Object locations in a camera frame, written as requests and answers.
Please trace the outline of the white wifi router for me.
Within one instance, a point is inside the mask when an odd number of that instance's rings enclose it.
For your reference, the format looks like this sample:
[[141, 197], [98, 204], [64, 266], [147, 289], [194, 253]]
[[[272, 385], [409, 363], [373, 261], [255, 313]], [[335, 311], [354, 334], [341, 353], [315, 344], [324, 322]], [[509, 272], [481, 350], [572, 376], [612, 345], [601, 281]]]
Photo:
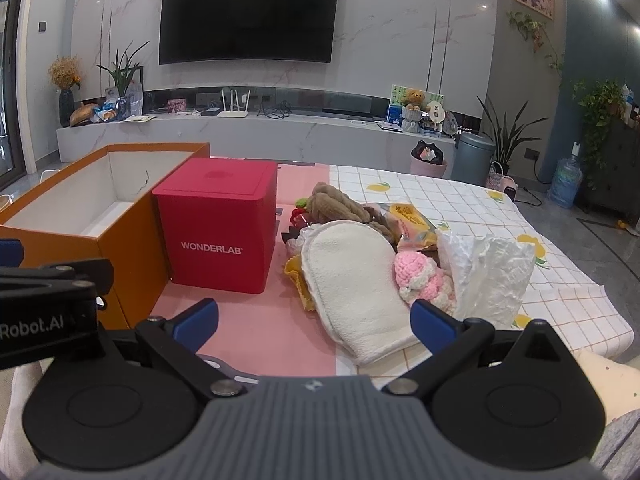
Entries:
[[242, 96], [235, 89], [221, 91], [222, 109], [218, 113], [220, 118], [247, 118], [248, 106], [252, 92], [247, 91]]

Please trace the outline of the dark vase yellow flowers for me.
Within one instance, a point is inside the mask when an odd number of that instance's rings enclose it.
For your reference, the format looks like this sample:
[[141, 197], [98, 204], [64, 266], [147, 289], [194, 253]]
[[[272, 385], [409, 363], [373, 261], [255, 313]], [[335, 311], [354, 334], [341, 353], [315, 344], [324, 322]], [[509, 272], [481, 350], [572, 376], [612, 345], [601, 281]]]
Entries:
[[81, 87], [81, 70], [76, 56], [60, 56], [48, 69], [52, 84], [58, 88], [58, 118], [62, 127], [70, 126], [75, 110], [73, 88]]

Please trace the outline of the blue water jug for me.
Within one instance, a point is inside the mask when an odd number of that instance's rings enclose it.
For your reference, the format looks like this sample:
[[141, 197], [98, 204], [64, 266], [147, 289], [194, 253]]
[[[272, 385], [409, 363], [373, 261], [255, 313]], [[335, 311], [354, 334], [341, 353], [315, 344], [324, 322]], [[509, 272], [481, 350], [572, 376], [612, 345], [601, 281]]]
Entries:
[[562, 158], [556, 165], [555, 172], [547, 191], [547, 198], [563, 208], [570, 209], [580, 186], [582, 185], [582, 168], [578, 160], [580, 144], [575, 142], [570, 156]]

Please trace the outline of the pink crochet toy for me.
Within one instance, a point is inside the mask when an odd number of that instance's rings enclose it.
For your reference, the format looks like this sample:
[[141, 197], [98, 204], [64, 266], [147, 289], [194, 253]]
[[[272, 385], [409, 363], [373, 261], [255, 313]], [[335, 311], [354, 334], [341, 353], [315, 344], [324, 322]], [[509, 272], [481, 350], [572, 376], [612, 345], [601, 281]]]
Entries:
[[446, 313], [454, 312], [454, 282], [433, 258], [422, 252], [398, 252], [394, 277], [399, 296], [409, 307], [416, 300], [425, 300]]

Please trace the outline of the tall floor plant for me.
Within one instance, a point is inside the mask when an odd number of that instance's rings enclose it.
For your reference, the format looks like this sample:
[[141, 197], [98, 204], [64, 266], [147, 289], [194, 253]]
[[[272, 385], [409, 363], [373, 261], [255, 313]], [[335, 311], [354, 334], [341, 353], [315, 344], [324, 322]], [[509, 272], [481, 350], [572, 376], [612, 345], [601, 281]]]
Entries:
[[508, 174], [516, 149], [522, 144], [539, 141], [538, 136], [526, 136], [525, 131], [534, 125], [546, 122], [548, 117], [522, 122], [522, 116], [528, 107], [528, 102], [521, 106], [514, 117], [509, 118], [507, 112], [502, 115], [498, 114], [489, 96], [484, 100], [478, 96], [477, 101], [482, 108], [480, 135], [494, 142], [495, 149], [492, 160], [498, 162], [503, 171]]

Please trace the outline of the brown plush toy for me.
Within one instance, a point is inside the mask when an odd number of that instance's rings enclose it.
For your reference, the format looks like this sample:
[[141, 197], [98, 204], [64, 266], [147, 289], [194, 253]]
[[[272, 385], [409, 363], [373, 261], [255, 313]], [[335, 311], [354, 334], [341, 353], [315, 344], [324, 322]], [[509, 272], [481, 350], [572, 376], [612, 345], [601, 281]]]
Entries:
[[401, 238], [398, 223], [387, 220], [378, 206], [361, 205], [338, 188], [324, 182], [318, 182], [314, 186], [306, 203], [306, 211], [316, 223], [349, 220], [370, 226], [393, 248], [397, 248]]

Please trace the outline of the pink trash bin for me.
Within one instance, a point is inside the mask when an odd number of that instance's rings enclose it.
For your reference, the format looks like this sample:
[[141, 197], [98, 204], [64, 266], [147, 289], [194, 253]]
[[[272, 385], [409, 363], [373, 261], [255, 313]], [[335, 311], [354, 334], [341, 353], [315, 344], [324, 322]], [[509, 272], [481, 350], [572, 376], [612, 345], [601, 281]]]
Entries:
[[435, 143], [419, 141], [410, 153], [410, 174], [441, 179], [446, 169], [444, 152]]

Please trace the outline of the marble TV console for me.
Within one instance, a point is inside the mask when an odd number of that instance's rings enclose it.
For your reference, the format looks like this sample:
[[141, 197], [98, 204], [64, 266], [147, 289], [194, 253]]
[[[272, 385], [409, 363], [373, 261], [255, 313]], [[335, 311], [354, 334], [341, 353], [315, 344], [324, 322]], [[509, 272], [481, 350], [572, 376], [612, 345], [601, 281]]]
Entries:
[[456, 146], [446, 136], [386, 131], [376, 122], [291, 115], [271, 119], [158, 114], [150, 120], [101, 122], [56, 130], [63, 162], [73, 162], [115, 143], [204, 142], [215, 156], [363, 166], [405, 172], [410, 152], [423, 140], [436, 144], [448, 164]]

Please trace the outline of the pink space heater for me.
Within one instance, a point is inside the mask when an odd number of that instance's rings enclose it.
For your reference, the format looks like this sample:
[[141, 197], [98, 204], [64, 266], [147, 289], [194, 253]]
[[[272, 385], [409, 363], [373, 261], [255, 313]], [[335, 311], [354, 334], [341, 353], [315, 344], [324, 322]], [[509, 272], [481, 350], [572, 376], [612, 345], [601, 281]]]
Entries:
[[506, 174], [504, 167], [496, 160], [490, 163], [486, 186], [508, 196], [512, 202], [518, 197], [518, 184]]

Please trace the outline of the teddy bear on console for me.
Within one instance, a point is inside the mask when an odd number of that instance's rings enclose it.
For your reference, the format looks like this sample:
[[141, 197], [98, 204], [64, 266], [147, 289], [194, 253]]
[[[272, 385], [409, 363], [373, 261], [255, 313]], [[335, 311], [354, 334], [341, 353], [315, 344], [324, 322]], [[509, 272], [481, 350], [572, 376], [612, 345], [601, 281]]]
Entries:
[[425, 92], [419, 89], [410, 89], [402, 99], [401, 128], [408, 133], [418, 133], [423, 114], [423, 102]]

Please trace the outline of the yellow crochet cloth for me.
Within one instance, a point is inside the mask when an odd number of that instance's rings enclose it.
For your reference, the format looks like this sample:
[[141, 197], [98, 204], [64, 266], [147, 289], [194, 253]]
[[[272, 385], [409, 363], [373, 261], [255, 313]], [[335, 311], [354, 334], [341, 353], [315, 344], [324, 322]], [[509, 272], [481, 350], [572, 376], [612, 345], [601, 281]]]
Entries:
[[316, 304], [314, 303], [314, 298], [312, 298], [307, 286], [302, 268], [302, 258], [300, 258], [300, 255], [295, 255], [289, 258], [285, 263], [283, 272], [295, 286], [304, 310], [307, 312], [314, 312], [316, 310]]

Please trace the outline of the yellow snack packet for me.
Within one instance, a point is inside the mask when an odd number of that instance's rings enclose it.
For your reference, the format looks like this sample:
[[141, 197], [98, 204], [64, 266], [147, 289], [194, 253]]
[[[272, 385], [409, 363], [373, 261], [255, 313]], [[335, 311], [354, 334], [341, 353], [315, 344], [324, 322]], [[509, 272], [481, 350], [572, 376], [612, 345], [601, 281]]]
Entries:
[[437, 229], [415, 206], [408, 203], [367, 204], [369, 226], [377, 229], [396, 252], [432, 250], [437, 243]]

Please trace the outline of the white terry cloth mitt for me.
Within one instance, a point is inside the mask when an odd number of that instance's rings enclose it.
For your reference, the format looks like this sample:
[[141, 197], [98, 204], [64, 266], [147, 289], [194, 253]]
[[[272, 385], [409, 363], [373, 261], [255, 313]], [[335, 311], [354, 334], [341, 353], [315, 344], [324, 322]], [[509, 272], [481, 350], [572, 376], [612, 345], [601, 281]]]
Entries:
[[323, 328], [360, 366], [418, 342], [395, 282], [395, 256], [383, 235], [355, 221], [318, 226], [300, 252]]

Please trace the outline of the white crinkled plastic bag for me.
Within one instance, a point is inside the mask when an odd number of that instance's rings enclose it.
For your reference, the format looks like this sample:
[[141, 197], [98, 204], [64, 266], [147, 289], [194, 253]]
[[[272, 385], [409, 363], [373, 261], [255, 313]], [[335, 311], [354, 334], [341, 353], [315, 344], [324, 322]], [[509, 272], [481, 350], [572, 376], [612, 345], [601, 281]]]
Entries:
[[481, 318], [510, 330], [534, 272], [532, 243], [493, 235], [468, 237], [450, 231], [437, 235], [440, 266], [454, 282], [457, 320]]

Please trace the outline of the green potted plant on console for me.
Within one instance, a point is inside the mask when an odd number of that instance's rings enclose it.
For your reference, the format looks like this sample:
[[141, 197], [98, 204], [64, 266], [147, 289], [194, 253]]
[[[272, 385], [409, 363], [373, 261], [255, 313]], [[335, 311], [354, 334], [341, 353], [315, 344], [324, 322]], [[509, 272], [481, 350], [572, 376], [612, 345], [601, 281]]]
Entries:
[[124, 50], [116, 50], [114, 61], [109, 66], [98, 64], [100, 70], [104, 70], [111, 76], [114, 87], [118, 92], [118, 98], [115, 102], [117, 119], [126, 119], [130, 116], [130, 101], [127, 96], [127, 90], [132, 78], [134, 78], [134, 73], [141, 67], [141, 64], [134, 60], [134, 57], [148, 44], [145, 41], [144, 44], [132, 52], [129, 52], [131, 44], [128, 44]]

